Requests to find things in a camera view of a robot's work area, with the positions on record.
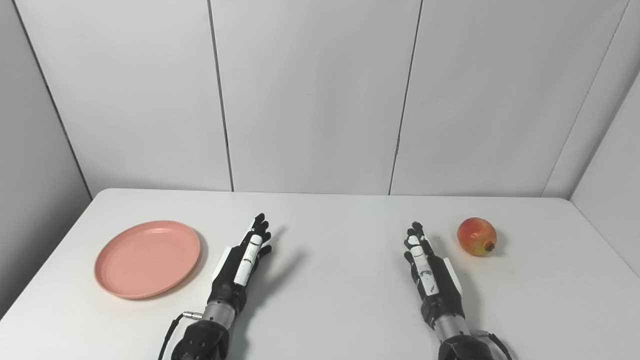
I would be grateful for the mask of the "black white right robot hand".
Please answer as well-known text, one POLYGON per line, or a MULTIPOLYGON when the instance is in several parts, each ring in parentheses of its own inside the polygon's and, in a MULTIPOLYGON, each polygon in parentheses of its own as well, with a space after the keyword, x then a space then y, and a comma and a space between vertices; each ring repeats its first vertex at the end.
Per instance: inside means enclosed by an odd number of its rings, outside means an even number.
POLYGON ((411 278, 422 300, 420 314, 425 323, 437 330, 441 319, 464 319, 462 294, 450 272, 448 260, 436 255, 420 222, 414 221, 406 233, 403 255, 409 262, 411 278))

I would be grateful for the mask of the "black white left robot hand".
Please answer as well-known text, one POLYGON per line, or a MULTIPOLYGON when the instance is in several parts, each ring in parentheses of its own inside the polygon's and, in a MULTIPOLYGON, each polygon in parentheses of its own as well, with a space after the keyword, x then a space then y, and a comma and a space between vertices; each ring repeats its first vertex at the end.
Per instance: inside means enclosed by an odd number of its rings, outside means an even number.
POLYGON ((225 303, 235 315, 242 312, 247 303, 249 280, 258 269, 260 260, 272 251, 272 246, 267 244, 271 237, 269 221, 265 214, 258 214, 240 244, 231 247, 227 253, 212 281, 206 303, 225 303))

